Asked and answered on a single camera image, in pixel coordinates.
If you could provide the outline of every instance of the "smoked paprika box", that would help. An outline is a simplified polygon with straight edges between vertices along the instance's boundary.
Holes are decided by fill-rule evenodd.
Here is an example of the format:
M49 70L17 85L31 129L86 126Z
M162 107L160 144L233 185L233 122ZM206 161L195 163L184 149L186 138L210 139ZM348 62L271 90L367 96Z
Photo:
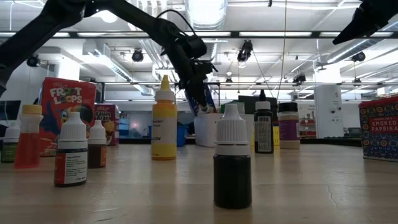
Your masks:
M106 145L117 146L119 144L119 109L113 104L95 105L95 120L101 120L106 131Z
M55 156L61 126L69 112L79 112L86 124L87 138L94 125L96 86L88 82L46 78L41 92L43 120L40 122L40 156Z
M398 97L359 105L365 159L398 162Z

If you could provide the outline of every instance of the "wooden table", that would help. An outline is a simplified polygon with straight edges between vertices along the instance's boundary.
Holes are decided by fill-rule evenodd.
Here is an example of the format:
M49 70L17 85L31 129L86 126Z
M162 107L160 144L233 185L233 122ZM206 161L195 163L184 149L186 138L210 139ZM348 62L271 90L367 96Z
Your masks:
M361 148L303 145L252 158L252 207L213 205L213 149L186 146L152 161L149 145L108 149L85 185L53 186L53 158L39 169L0 164L0 223L397 223L398 163Z

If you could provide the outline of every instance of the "small bottle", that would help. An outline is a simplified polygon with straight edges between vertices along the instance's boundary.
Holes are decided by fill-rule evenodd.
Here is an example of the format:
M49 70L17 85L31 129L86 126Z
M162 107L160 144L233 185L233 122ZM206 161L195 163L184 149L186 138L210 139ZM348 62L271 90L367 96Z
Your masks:
M157 104L152 110L152 159L173 160L177 156L177 106L167 75L163 77L160 90L156 91L155 100Z
M61 127L55 155L54 185L73 187L87 180L88 144L86 125L79 112L69 112L68 121Z
M299 108L297 103L281 103L278 119L280 148L300 149Z
M42 106L22 106L22 114L19 119L21 120L21 133L14 168L36 168L40 165L39 129L43 119Z
M214 202L221 208L248 208L251 195L251 157L246 121L236 104L228 104L216 124Z
M96 120L90 128L88 138L88 168L104 168L106 166L106 132L101 120Z
M266 101L266 94L261 90L260 100L254 113L254 150L256 153L274 153L274 130L272 128L271 104Z
M14 162L17 153L17 146L21 129L16 123L12 123L6 129L6 134L2 142L1 162Z

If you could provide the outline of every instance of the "robotic arm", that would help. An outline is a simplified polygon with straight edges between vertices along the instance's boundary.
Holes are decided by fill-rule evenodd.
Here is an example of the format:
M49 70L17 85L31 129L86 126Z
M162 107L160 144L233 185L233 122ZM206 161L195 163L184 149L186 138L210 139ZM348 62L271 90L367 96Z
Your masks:
M188 36L174 23L154 18L125 0L48 0L40 15L0 45L0 96L6 91L12 72L54 34L102 10L109 10L148 33L169 56L180 77L179 87L206 105L203 80L214 66L197 61L206 54L205 43L197 35Z

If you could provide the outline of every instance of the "purple label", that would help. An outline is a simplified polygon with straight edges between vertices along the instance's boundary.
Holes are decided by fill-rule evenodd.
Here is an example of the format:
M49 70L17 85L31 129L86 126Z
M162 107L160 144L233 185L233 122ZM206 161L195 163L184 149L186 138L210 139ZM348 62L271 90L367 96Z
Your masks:
M279 121L279 136L281 141L300 140L299 121L298 120Z

